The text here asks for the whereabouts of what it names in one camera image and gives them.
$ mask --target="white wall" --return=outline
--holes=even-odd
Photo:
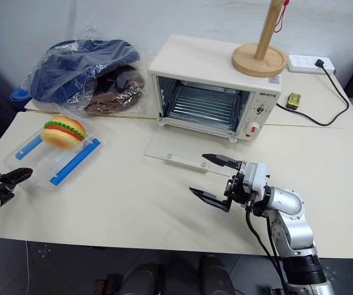
[[[156,52],[172,33],[257,42],[269,0],[0,0],[0,72],[19,85],[44,51],[90,21],[105,38]],[[272,45],[331,58],[345,84],[353,72],[353,1],[291,0]]]

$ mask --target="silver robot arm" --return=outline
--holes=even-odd
[[[205,203],[225,212],[235,201],[254,215],[269,218],[272,240],[286,273],[288,293],[335,295],[320,265],[302,197],[293,190],[269,187],[268,168],[264,163],[237,161],[215,154],[203,157],[217,165],[234,168],[237,174],[227,182],[226,200],[218,200],[198,189],[190,190]]]

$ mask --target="clear plastic box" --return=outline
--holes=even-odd
[[[67,112],[55,116],[66,116],[78,121],[84,126],[87,136],[73,150],[65,151],[43,142],[40,134],[44,128],[41,126],[38,132],[14,149],[4,161],[11,170],[21,167],[33,169],[31,177],[23,183],[24,186],[57,189],[102,145],[96,129],[88,120]]]

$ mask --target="floor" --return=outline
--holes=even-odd
[[[96,280],[107,275],[130,274],[147,262],[173,264],[176,294],[198,294],[192,280],[203,253],[90,248],[28,242],[30,295],[93,294]],[[264,256],[217,254],[230,273],[234,287],[246,295],[270,294],[269,287],[279,287],[279,280]],[[322,259],[326,276],[337,295],[353,294],[353,259]],[[26,293],[26,246],[24,241],[0,239],[0,295]]]

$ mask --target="power strip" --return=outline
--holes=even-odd
[[[335,67],[328,57],[310,57],[309,55],[289,55],[288,70],[297,73],[325,75],[324,71],[315,65],[318,59],[324,61],[324,68],[329,74],[335,71]]]

